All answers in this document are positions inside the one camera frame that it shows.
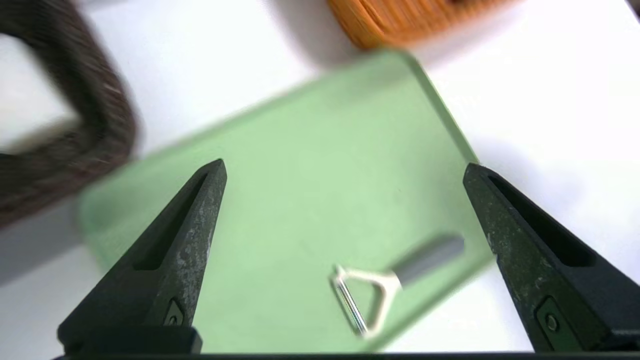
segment vegetable peeler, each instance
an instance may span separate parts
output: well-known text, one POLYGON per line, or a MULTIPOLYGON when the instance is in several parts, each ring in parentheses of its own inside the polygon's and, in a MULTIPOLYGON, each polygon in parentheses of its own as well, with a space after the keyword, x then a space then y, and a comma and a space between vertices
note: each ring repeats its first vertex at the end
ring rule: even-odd
POLYGON ((434 270, 459 256, 463 253, 464 248, 465 240, 462 236, 457 234, 447 235, 429 241, 421 249, 412 252, 405 261, 400 262, 391 271, 383 274, 343 268, 338 265, 336 266, 333 285, 349 309, 358 333, 365 339, 371 339, 382 331, 391 303, 400 290, 428 274, 430 270, 434 270), (380 288, 382 298, 371 326, 367 325, 362 313, 358 310, 358 306, 345 283, 347 279, 370 282, 380 288))

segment green cutting board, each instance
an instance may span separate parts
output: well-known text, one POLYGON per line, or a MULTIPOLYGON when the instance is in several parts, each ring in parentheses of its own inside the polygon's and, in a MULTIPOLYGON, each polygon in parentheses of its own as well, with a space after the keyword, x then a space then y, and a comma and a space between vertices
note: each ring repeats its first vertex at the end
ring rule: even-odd
MULTIPOLYGON (((476 158, 404 53, 374 54, 84 192, 81 228, 104 268, 217 158, 228 181, 193 323, 203 352, 379 350, 492 258, 462 185, 476 158), (461 233, 464 255, 403 290, 380 337, 354 335, 335 265, 383 271, 442 233, 461 233)), ((370 288, 351 287, 369 312, 370 288)))

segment peeler handle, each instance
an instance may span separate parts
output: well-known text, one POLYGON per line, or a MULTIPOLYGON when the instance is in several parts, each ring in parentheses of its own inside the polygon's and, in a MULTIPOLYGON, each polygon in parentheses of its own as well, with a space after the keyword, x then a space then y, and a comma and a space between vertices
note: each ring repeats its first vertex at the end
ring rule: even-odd
POLYGON ((462 235, 450 234, 430 241, 426 246, 417 249, 405 261, 396 265, 392 271, 400 280, 402 287, 419 279, 430 270, 444 265, 461 255, 465 249, 462 235))

